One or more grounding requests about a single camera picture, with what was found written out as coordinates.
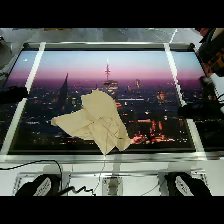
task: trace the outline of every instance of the white tape strip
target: white tape strip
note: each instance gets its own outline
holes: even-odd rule
[[[46,44],[46,42],[40,43],[39,51],[36,54],[36,57],[35,57],[35,60],[34,60],[34,63],[33,63],[33,67],[31,69],[30,74],[28,76],[28,79],[26,81],[25,87],[27,88],[28,93],[30,92],[31,86],[33,84],[33,80],[35,78],[37,69],[39,67],[40,60],[41,60],[41,57],[42,57],[44,49],[45,49],[45,44]],[[26,104],[26,101],[27,101],[27,98],[23,98],[23,100],[20,101],[17,105],[17,108],[16,108],[16,111],[14,113],[12,122],[9,126],[8,132],[7,132],[5,140],[3,142],[0,155],[6,156],[8,154],[9,148],[11,146],[11,143],[12,143],[16,128],[18,126],[20,117],[22,115],[24,106]]]
[[[171,72],[172,72],[172,75],[173,75],[173,79],[174,79],[174,83],[175,83],[175,86],[176,86],[177,94],[178,94],[178,97],[180,99],[180,103],[181,103],[182,106],[184,106],[186,104],[186,102],[182,98],[181,88],[180,88],[180,85],[178,85],[177,68],[176,68],[176,65],[175,65],[173,55],[170,51],[169,44],[164,43],[164,48],[165,48],[166,56],[168,58],[170,69],[171,69]],[[206,154],[205,154],[205,151],[204,151],[204,147],[203,147],[202,142],[201,142],[200,135],[198,133],[197,127],[196,127],[193,119],[186,119],[186,121],[187,121],[189,130],[190,130],[190,133],[191,133],[191,137],[192,137],[192,140],[193,140],[194,147],[196,149],[196,153],[198,153],[198,157],[200,157],[200,160],[207,160],[207,157],[206,157]]]

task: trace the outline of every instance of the crumpled cloth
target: crumpled cloth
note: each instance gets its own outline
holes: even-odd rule
[[[91,94],[82,95],[81,99],[83,109],[54,117],[51,124],[59,126],[72,137],[94,140],[104,155],[115,146],[119,151],[125,150],[131,139],[112,97],[93,90]]]

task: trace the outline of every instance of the white surface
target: white surface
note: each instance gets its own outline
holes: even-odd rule
[[[1,163],[0,167],[12,167],[16,164]],[[15,178],[20,172],[40,172],[46,164],[32,164],[10,171],[0,171],[0,195],[12,195]],[[63,164],[64,171],[70,172],[96,172],[102,170],[103,163],[94,164]],[[206,177],[210,191],[213,196],[224,196],[224,160],[214,161],[191,161],[191,162],[144,162],[144,163],[122,163],[120,172],[146,172],[146,171],[186,171],[189,169],[202,168],[206,172]],[[112,172],[113,164],[105,165],[105,172]],[[76,189],[86,185],[87,188],[95,188],[98,183],[98,177],[77,178],[71,185]],[[157,184],[156,177],[125,177],[123,178],[124,195],[141,195],[149,191]],[[102,182],[96,190],[97,195],[102,195]],[[160,195],[159,188],[155,188],[148,195]]]

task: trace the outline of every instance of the purple sky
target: purple sky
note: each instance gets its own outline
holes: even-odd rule
[[[18,58],[10,79],[26,79],[36,51],[24,51]],[[195,79],[203,75],[191,52],[173,52],[178,78]],[[163,51],[45,51],[36,79],[105,79],[109,60],[110,79],[172,79]]]

